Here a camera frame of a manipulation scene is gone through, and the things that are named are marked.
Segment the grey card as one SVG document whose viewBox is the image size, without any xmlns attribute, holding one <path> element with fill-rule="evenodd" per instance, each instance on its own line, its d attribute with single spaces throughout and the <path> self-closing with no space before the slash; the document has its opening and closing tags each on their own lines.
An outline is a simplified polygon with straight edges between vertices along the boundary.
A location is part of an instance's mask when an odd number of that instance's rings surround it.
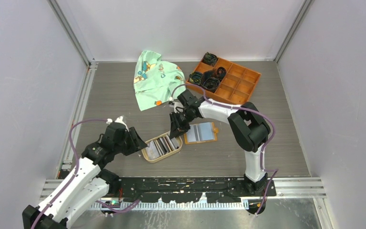
<svg viewBox="0 0 366 229">
<path fill-rule="evenodd" d="M 194 136 L 194 141 L 199 142 L 201 140 L 201 135 L 199 132 L 199 125 L 193 126 L 193 136 Z"/>
</svg>

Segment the beige oval card tray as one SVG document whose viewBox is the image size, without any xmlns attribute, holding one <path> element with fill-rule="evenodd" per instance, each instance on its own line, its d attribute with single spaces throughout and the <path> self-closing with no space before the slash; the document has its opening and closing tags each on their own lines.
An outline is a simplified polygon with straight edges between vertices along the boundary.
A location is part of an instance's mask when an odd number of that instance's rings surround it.
<svg viewBox="0 0 366 229">
<path fill-rule="evenodd" d="M 149 163 L 156 163 L 181 151 L 181 137 L 171 138 L 170 132 L 161 134 L 145 142 L 147 147 L 142 149 L 142 155 Z"/>
</svg>

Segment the orange leather card holder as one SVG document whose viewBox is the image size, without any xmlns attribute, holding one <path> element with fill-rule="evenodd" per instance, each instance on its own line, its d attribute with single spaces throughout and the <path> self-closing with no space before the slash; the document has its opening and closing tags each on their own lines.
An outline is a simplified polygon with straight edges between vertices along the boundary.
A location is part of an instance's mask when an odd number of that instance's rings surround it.
<svg viewBox="0 0 366 229">
<path fill-rule="evenodd" d="M 194 125 L 199 125 L 199 132 L 201 135 L 201 140 L 199 142 L 194 141 L 194 136 L 193 136 L 193 126 Z M 217 127 L 215 127 L 214 122 L 192 124 L 192 125 L 190 125 L 190 129 L 188 130 L 188 132 L 186 132 L 183 135 L 184 142 L 186 145 L 190 145 L 190 144 L 217 141 L 218 133 L 219 133 L 219 129 Z"/>
</svg>

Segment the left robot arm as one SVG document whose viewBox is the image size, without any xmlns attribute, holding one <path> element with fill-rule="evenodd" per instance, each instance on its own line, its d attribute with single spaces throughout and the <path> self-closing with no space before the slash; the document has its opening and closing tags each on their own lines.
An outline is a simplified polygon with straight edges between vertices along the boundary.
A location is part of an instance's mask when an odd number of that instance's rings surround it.
<svg viewBox="0 0 366 229">
<path fill-rule="evenodd" d="M 107 120 L 99 139 L 86 146 L 75 167 L 39 205 L 22 213 L 25 229 L 69 229 L 93 203 L 120 191 L 119 176 L 105 169 L 117 154 L 125 156 L 147 147 L 134 127 Z"/>
</svg>

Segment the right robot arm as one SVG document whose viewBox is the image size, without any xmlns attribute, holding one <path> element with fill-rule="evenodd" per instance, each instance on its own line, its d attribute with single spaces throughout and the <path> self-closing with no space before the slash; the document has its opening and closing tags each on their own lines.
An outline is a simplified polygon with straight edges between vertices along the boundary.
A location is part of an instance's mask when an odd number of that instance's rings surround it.
<svg viewBox="0 0 366 229">
<path fill-rule="evenodd" d="M 264 150 L 271 129 L 255 105 L 251 102 L 232 105 L 206 97 L 197 98 L 189 90 L 179 94 L 177 100 L 170 101 L 173 105 L 173 112 L 170 113 L 170 136 L 174 138 L 187 133 L 191 128 L 190 123 L 197 118 L 228 124 L 237 144 L 244 150 L 245 189 L 251 196 L 259 195 L 267 184 Z"/>
</svg>

